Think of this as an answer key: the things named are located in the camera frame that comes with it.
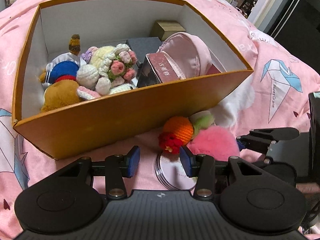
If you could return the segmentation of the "pink fluffy pompom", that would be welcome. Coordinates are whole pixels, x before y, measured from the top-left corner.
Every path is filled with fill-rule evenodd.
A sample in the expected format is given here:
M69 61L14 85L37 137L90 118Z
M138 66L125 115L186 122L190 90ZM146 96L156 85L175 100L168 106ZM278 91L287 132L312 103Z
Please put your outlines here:
M218 161L227 161L230 156L240 156L239 146L232 133L221 126L210 126L187 144L193 154L206 154Z

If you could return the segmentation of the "orange red crochet toy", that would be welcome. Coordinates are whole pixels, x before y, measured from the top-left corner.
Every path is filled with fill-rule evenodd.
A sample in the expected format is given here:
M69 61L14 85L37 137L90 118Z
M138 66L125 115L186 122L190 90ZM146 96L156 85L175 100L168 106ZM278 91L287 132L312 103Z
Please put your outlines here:
M168 119L158 136L160 149L167 154L179 154L180 147L191 142L201 130L215 125L210 111L201 111L190 117L173 116Z

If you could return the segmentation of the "dark grey small box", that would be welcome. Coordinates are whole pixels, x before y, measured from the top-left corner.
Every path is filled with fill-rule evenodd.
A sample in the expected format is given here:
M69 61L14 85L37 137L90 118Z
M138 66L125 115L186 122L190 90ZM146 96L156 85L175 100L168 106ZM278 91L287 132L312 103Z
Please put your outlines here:
M158 37L138 37L127 39L126 44L135 52L137 59L142 61L146 54L155 53L162 41Z

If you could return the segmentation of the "brown kraft small box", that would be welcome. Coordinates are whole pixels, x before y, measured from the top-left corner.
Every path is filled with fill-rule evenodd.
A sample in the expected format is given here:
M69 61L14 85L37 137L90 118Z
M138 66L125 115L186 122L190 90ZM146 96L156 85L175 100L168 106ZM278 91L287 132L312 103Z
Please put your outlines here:
M185 29L177 21L156 20L151 28L150 37L158 37L165 41L169 36L185 32Z

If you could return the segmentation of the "orange cardboard storage box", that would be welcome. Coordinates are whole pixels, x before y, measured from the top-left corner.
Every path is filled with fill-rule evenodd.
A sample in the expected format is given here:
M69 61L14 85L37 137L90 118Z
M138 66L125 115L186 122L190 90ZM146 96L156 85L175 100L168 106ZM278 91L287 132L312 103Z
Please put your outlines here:
M82 47L150 33L156 20L176 20L213 52L225 73L133 89L40 112L38 76L73 34ZM214 107L253 68L232 42L184 0L51 0L36 9L18 64L12 98L14 130L54 159L69 158L161 126L175 115Z

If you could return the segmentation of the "pink printed bed quilt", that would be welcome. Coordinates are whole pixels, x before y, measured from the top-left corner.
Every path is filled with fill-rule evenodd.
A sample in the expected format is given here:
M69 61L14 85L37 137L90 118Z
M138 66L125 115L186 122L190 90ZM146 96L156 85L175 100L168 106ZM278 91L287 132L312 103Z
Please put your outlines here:
M15 74L29 24L41 2L18 0L1 12L1 239L22 229L14 213L17 196L57 169L57 162L29 142L17 146L11 125ZM308 95L319 91L319 75L225 0L185 0L199 9L234 44L254 72L212 108L217 125L234 135L255 128L310 128Z

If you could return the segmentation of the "crochet flower bouquet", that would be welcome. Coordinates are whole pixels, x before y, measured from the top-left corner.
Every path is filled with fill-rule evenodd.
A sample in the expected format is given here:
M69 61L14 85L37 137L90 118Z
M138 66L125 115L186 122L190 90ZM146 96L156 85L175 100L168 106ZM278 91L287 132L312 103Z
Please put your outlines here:
M133 79L137 57L127 44L90 47L80 55L84 61L77 71L77 94L82 100L92 100L136 88Z

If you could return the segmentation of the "brown plush sailor doll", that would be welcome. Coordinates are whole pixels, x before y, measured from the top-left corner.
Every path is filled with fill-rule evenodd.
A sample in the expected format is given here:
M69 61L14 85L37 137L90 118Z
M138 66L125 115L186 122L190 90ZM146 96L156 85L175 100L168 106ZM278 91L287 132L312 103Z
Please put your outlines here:
M76 74L85 61L79 56L80 35L74 34L68 44L69 52L63 53L47 64L46 70L40 75L42 84L47 84L44 91L44 103L41 112L52 111L73 105L81 101L77 94L79 84Z

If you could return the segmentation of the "dark pink printed carton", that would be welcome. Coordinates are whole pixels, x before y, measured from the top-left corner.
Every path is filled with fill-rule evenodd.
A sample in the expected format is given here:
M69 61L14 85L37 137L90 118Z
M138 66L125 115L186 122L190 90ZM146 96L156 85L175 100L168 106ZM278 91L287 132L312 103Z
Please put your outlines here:
M142 88L179 79L173 65L163 52L149 53L146 54L145 60L140 67L137 87Z

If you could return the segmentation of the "pink satin pouch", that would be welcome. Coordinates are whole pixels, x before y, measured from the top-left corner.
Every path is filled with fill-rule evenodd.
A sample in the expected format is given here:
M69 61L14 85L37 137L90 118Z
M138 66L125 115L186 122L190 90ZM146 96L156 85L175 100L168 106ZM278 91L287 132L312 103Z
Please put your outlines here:
M172 34L157 51L164 54L180 79L227 72L217 56L195 35Z

